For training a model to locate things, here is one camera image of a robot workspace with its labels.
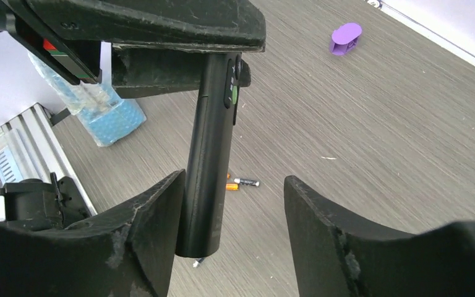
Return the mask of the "dark AAA battery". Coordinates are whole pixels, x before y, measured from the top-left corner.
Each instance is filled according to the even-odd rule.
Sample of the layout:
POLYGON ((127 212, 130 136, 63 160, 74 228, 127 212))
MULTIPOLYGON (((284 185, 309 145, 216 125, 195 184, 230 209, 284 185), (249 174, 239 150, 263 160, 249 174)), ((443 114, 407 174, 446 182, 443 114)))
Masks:
POLYGON ((194 261, 194 263, 192 264, 193 268, 199 267, 205 259, 206 259, 205 257, 201 257, 201 258, 196 259, 194 261))

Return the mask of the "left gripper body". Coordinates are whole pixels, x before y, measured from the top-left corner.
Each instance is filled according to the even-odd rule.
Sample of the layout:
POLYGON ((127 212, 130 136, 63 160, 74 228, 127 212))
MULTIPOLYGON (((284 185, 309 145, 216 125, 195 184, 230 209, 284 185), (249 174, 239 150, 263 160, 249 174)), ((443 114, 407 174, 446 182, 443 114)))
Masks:
POLYGON ((7 32, 72 85, 98 84, 102 80, 101 43, 63 39, 27 1, 0 1, 1 32, 7 32))

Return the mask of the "black remote control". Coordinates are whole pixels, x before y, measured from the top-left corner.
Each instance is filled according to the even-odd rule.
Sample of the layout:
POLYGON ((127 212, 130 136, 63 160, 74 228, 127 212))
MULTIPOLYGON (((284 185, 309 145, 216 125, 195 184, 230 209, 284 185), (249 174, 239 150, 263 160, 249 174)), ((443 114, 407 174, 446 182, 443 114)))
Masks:
POLYGON ((176 255, 208 257, 220 246, 236 103, 239 53, 209 54, 202 71, 176 255))

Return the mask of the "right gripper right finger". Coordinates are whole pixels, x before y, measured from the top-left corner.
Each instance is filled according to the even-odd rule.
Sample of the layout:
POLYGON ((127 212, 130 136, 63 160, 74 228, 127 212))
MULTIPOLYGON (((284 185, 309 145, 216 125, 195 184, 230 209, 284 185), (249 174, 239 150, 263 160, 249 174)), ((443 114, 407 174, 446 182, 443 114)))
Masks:
POLYGON ((301 296, 475 296, 475 221, 414 235, 366 219, 296 176, 285 215, 301 296))

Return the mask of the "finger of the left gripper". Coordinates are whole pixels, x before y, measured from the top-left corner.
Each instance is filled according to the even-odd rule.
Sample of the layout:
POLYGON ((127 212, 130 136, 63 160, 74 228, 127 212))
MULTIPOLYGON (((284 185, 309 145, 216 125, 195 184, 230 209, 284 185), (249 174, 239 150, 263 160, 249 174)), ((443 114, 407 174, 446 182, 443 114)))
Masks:
POLYGON ((8 1, 43 37, 121 48, 263 52, 265 17, 250 1, 8 1))
POLYGON ((111 49, 111 85, 121 98, 198 90, 208 53, 171 49, 111 49))

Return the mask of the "black silver AAA battery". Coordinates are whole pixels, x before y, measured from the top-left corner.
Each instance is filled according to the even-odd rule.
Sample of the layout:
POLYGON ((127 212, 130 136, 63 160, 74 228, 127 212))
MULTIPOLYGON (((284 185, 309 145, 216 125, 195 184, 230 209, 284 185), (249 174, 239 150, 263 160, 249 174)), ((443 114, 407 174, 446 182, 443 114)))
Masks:
POLYGON ((260 181, 256 181, 256 180, 253 180, 253 179, 234 178, 234 182, 236 184, 240 184, 240 185, 243 185, 243 186, 255 186, 255 187, 260 186, 260 181))

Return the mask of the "purple plastic cap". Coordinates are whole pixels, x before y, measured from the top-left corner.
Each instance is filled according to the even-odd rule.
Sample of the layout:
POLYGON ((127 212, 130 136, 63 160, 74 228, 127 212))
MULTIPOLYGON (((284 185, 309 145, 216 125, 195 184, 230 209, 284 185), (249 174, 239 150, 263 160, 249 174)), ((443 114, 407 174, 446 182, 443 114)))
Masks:
POLYGON ((332 54, 343 56, 353 50, 362 34, 362 27, 354 22, 343 24, 333 31, 329 50, 332 54))

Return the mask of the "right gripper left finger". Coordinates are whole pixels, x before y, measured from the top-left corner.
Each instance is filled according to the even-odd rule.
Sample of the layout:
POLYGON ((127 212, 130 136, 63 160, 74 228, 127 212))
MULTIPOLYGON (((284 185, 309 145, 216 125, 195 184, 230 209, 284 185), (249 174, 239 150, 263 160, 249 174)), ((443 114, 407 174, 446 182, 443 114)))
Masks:
POLYGON ((57 230, 0 223, 0 296, 166 296, 185 172, 57 230))

